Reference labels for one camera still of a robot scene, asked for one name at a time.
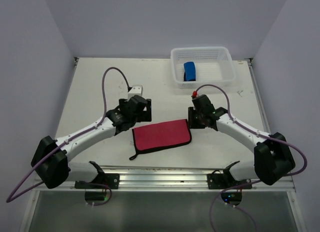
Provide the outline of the red microfiber towel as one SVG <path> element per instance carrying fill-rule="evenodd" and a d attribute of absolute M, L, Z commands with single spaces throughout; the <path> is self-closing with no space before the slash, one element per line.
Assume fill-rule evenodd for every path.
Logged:
<path fill-rule="evenodd" d="M 158 152 L 185 146 L 191 143 L 192 134 L 186 119 L 166 121 L 132 129 L 135 155 Z"/>

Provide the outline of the blue microfiber towel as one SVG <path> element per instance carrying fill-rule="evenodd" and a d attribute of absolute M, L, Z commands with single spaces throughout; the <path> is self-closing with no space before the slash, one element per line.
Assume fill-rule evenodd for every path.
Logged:
<path fill-rule="evenodd" d="M 196 66 L 194 62 L 186 62 L 183 64 L 184 75 L 183 80 L 185 82 L 191 82 L 196 80 Z"/>

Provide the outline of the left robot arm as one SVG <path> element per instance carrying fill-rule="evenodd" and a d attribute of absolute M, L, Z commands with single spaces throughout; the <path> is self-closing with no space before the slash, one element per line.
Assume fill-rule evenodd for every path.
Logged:
<path fill-rule="evenodd" d="M 31 166 L 48 189 L 66 181 L 99 188 L 107 183 L 107 176 L 94 161 L 75 163 L 73 159 L 91 146 L 127 131 L 139 122 L 152 119 L 152 101 L 139 95 L 120 99 L 114 109 L 93 124 L 64 137 L 43 138 L 36 149 Z"/>

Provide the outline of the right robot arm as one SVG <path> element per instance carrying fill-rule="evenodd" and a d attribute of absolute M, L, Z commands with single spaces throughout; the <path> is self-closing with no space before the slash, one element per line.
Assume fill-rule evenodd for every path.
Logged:
<path fill-rule="evenodd" d="M 224 133 L 253 153 L 252 161 L 236 161 L 224 168 L 222 173 L 213 172 L 214 182 L 234 188 L 240 182 L 259 179 L 267 185 L 273 185 L 295 168 L 296 163 L 282 134 L 246 131 L 232 121 L 227 109 L 215 108 L 207 95 L 193 96 L 192 103 L 193 106 L 188 108 L 191 129 L 211 128 Z"/>

